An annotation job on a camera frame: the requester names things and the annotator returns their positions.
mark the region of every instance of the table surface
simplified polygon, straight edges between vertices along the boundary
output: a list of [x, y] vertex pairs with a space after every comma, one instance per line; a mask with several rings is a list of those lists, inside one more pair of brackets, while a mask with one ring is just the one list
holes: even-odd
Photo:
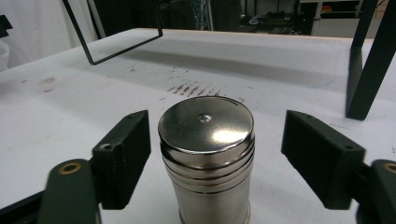
[[[155, 36], [132, 30], [90, 44], [95, 56]], [[363, 47], [367, 57], [372, 41]], [[366, 121], [346, 119], [351, 39], [165, 31], [164, 37], [92, 66], [82, 48], [0, 73], [0, 207], [45, 187], [62, 161], [91, 149], [127, 114], [148, 109], [152, 152], [130, 204], [101, 211], [104, 223], [179, 223], [160, 151], [157, 125], [170, 106], [220, 95], [255, 119], [251, 223], [356, 223], [323, 208], [280, 153], [288, 109], [311, 114], [367, 149], [365, 162], [396, 160], [396, 62]]]

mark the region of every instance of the metal rod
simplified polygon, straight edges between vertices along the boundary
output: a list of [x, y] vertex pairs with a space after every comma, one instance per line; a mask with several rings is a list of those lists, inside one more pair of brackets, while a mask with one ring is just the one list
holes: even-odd
[[207, 1], [207, 24], [209, 26], [210, 31], [214, 31], [215, 27], [213, 26], [213, 17], [212, 17], [212, 2], [209, 0]]

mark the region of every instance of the black leg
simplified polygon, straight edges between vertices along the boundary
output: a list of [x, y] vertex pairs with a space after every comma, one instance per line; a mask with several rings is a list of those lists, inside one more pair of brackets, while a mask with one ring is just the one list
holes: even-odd
[[359, 70], [361, 37], [355, 35], [349, 62], [346, 117], [365, 120], [396, 51], [396, 1], [390, 0], [379, 25], [366, 64]]
[[152, 6], [152, 2], [150, 2], [150, 1], [151, 1], [151, 0], [145, 0], [145, 3], [146, 3], [146, 6], [148, 6], [148, 11], [150, 11], [151, 14], [155, 15], [155, 23], [156, 23], [156, 25], [157, 25], [158, 35], [152, 37], [151, 39], [148, 39], [148, 40], [146, 40], [146, 41], [143, 41], [143, 42], [141, 42], [141, 43], [139, 43], [139, 44], [136, 44], [136, 45], [134, 45], [134, 46], [131, 46], [131, 47], [129, 47], [128, 49], [123, 49], [123, 50], [121, 50], [121, 51], [119, 51], [119, 52], [117, 52], [117, 53], [114, 53], [114, 54], [112, 54], [112, 55], [110, 55], [110, 56], [107, 56], [107, 57], [105, 57], [105, 58], [103, 58], [103, 59], [100, 59], [100, 60], [94, 62], [94, 61], [93, 61], [93, 58], [92, 58], [92, 56], [91, 56], [90, 50], [88, 49], [87, 42], [85, 41], [84, 36], [82, 35], [81, 30], [79, 29], [79, 26], [78, 26], [76, 17], [75, 17], [75, 15], [74, 15], [74, 13], [73, 13], [72, 8], [70, 7], [69, 0], [63, 0], [63, 2], [64, 2], [64, 7], [66, 8], [67, 14], [69, 14], [70, 20], [71, 20], [71, 22], [73, 23], [73, 26], [74, 26], [75, 29], [76, 29], [79, 42], [81, 43], [81, 46], [82, 46], [82, 48], [84, 49], [85, 55], [87, 55], [88, 61], [89, 61], [90, 64], [92, 64], [92, 65], [97, 65], [97, 64], [102, 63], [102, 62], [104, 62], [104, 61], [107, 61], [107, 60], [109, 60], [109, 59], [112, 59], [112, 58], [114, 58], [114, 57], [116, 57], [116, 56], [119, 56], [119, 55], [121, 55], [121, 54], [123, 54], [123, 53], [125, 53], [125, 52], [127, 52], [127, 51], [129, 51], [129, 50], [131, 50], [131, 49], [136, 49], [136, 48], [138, 48], [138, 47], [140, 47], [140, 46], [142, 46], [142, 45], [147, 44], [148, 42], [151, 42], [151, 41], [153, 41], [153, 40], [155, 40], [155, 39], [158, 39], [158, 38], [160, 38], [161, 36], [163, 36], [163, 28], [162, 28], [162, 26], [161, 26], [161, 22], [160, 22], [160, 19], [159, 19], [159, 16], [158, 16], [158, 12], [157, 12], [157, 10], [156, 10], [156, 7], [153, 7], [153, 6]]

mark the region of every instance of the screw hole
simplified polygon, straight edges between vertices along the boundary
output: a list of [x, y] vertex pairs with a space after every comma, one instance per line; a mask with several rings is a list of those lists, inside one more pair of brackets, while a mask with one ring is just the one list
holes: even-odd
[[61, 169], [59, 169], [59, 173], [61, 175], [70, 175], [72, 173], [74, 173], [75, 171], [79, 170], [81, 168], [81, 164], [78, 162], [70, 162], [67, 163], [66, 165], [64, 165], [63, 167], [61, 167]]
[[113, 146], [111, 146], [110, 144], [103, 144], [100, 146], [100, 148], [109, 150], [109, 149], [113, 148]]

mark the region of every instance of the reflective metal surface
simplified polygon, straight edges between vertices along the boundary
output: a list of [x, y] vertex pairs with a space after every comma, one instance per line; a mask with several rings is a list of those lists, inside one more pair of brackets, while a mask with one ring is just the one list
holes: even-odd
[[235, 100], [197, 97], [169, 108], [159, 134], [185, 224], [247, 224], [253, 117]]

